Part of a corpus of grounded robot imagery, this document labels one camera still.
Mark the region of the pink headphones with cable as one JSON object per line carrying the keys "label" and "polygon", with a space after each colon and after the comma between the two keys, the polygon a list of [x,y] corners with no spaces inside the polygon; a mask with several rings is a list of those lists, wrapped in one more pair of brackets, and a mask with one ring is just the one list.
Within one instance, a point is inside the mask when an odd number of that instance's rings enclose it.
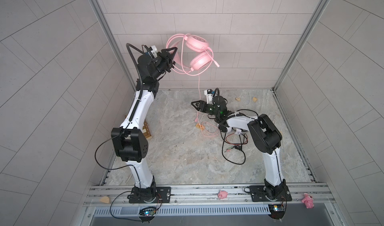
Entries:
{"label": "pink headphones with cable", "polygon": [[[199,77],[209,69],[212,63],[217,67],[220,66],[214,59],[214,52],[210,48],[208,41],[197,35],[175,34],[168,39],[166,44],[166,48],[172,47],[177,48],[174,61],[178,66],[173,68],[173,71],[177,74]],[[183,64],[184,47],[198,54],[188,66]]]}

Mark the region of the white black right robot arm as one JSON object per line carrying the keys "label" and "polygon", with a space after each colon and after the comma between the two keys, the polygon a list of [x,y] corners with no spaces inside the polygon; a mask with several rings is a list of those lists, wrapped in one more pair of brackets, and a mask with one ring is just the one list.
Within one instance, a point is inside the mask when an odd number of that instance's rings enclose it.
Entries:
{"label": "white black right robot arm", "polygon": [[206,101],[191,102],[199,112],[214,117],[221,133],[236,132],[244,135],[250,133],[256,148],[263,154],[265,165],[265,186],[258,188],[250,186],[246,193],[251,194],[253,201],[281,201],[292,200],[290,190],[283,176],[280,160],[282,134],[266,114],[247,116],[242,110],[227,109],[227,100],[220,95],[220,90],[205,91]]}

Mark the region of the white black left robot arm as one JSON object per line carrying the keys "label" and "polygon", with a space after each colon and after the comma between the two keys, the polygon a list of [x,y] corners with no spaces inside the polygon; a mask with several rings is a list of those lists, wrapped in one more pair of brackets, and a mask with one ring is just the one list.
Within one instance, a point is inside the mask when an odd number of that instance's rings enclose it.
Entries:
{"label": "white black left robot arm", "polygon": [[152,203],[159,196],[155,177],[146,160],[149,142],[143,133],[143,127],[159,90],[159,81],[174,68],[178,49],[171,47],[156,52],[146,45],[139,49],[130,43],[126,47],[138,73],[136,93],[125,120],[118,128],[112,129],[110,140],[116,156],[126,163],[135,179],[128,196],[129,202]]}

